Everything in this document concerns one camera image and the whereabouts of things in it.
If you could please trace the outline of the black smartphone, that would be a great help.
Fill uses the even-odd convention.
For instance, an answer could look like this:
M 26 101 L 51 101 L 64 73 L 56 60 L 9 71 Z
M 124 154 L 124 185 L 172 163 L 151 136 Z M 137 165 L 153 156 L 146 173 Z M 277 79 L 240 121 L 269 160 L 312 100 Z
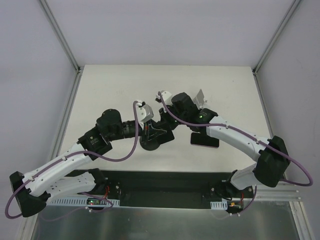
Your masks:
M 166 121 L 151 120 L 148 129 L 148 140 L 154 141 L 159 145 L 168 143 L 175 139 L 173 131 Z

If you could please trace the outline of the black round-base phone stand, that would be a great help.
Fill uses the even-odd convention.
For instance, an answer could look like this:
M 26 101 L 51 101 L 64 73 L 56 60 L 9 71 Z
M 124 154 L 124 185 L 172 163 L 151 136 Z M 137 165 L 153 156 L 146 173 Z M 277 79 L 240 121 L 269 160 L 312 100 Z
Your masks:
M 155 139 L 149 141 L 142 141 L 142 139 L 140 139 L 139 144 L 146 151 L 155 151 L 160 147 L 160 144 Z

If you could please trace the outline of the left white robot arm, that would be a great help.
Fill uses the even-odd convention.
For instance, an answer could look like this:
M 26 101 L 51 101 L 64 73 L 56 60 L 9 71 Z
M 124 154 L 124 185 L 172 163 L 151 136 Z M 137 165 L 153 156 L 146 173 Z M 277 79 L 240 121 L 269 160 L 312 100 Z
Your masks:
M 149 105 L 133 104 L 134 120 L 122 121 L 116 109 L 107 109 L 96 120 L 95 126 L 81 136 L 66 152 L 27 173 L 16 171 L 9 177 L 12 195 L 5 206 L 8 219 L 31 217 L 41 212 L 47 203 L 63 195 L 90 192 L 99 195 L 105 191 L 106 182 L 102 172 L 95 168 L 78 177 L 67 174 L 100 158 L 119 163 L 129 159 L 137 145 L 152 151 L 166 142 L 165 136 L 172 135 L 167 111 L 159 110 L 160 120 L 154 121 Z M 104 155 L 112 150 L 112 142 L 133 138 L 130 152 L 122 158 Z

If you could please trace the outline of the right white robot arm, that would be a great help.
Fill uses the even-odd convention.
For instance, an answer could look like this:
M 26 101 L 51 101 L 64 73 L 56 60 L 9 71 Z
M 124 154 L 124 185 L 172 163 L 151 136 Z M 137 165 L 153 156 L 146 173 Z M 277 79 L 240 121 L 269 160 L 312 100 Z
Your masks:
M 282 138 L 266 138 L 245 132 L 215 111 L 199 106 L 185 92 L 165 96 L 161 91 L 156 95 L 156 101 L 162 103 L 167 120 L 176 125 L 186 125 L 209 140 L 220 140 L 254 161 L 248 167 L 234 170 L 226 181 L 215 187 L 216 191 L 234 198 L 249 186 L 262 184 L 275 188 L 283 181 L 290 162 L 285 158 L 288 152 Z

